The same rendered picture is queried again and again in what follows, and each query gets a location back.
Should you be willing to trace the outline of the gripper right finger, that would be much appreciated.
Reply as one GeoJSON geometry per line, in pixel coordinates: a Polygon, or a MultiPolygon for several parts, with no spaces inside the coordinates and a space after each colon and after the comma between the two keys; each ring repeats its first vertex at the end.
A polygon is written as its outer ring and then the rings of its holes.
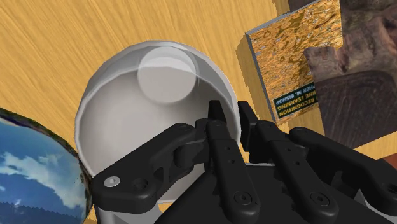
{"type": "Polygon", "coordinates": [[[309,224],[397,224],[397,169],[304,127],[281,131],[238,103],[252,163],[272,162],[309,224]]]}

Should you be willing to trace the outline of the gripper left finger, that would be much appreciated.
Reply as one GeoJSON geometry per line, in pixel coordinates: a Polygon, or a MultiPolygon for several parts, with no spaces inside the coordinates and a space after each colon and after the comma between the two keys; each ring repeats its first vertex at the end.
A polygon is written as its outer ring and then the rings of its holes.
{"type": "Polygon", "coordinates": [[[98,220],[109,214],[145,214],[196,164],[216,176],[223,214],[232,224],[255,224],[261,202],[217,100],[194,125],[176,123],[131,151],[90,184],[98,220]]]}

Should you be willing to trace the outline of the white bowl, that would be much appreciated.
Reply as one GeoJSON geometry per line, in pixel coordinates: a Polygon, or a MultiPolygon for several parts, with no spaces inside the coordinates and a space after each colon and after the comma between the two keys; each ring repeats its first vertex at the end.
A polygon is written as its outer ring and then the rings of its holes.
{"type": "MultiPolygon", "coordinates": [[[[239,144],[235,92],[209,57],[173,41],[132,45],[103,63],[87,84],[75,118],[79,158],[93,179],[171,125],[206,118],[211,100],[220,102],[230,136],[239,144]]],[[[196,164],[158,203],[174,202],[204,167],[196,164]]]]}

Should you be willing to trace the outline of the brown wooden figure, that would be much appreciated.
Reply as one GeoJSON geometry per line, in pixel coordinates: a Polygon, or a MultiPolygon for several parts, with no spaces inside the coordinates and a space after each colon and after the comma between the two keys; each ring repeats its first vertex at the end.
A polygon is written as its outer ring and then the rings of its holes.
{"type": "Polygon", "coordinates": [[[339,0],[343,45],[304,50],[326,137],[350,148],[397,131],[397,0],[339,0]]]}

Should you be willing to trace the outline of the yellow brown patterned book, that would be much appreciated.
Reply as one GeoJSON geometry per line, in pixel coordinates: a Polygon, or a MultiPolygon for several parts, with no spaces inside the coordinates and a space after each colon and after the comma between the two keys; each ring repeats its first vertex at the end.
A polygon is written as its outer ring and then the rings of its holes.
{"type": "Polygon", "coordinates": [[[342,46],[340,0],[291,0],[290,12],[250,31],[253,56],[271,118],[280,125],[318,106],[309,47],[342,46]]]}

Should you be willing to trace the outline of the blue sky patterned round plate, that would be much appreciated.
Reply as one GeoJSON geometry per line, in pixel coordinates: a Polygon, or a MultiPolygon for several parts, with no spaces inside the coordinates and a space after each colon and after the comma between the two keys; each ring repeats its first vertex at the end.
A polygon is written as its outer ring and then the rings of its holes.
{"type": "Polygon", "coordinates": [[[83,224],[91,179],[66,140],[0,108],[0,224],[83,224]]]}

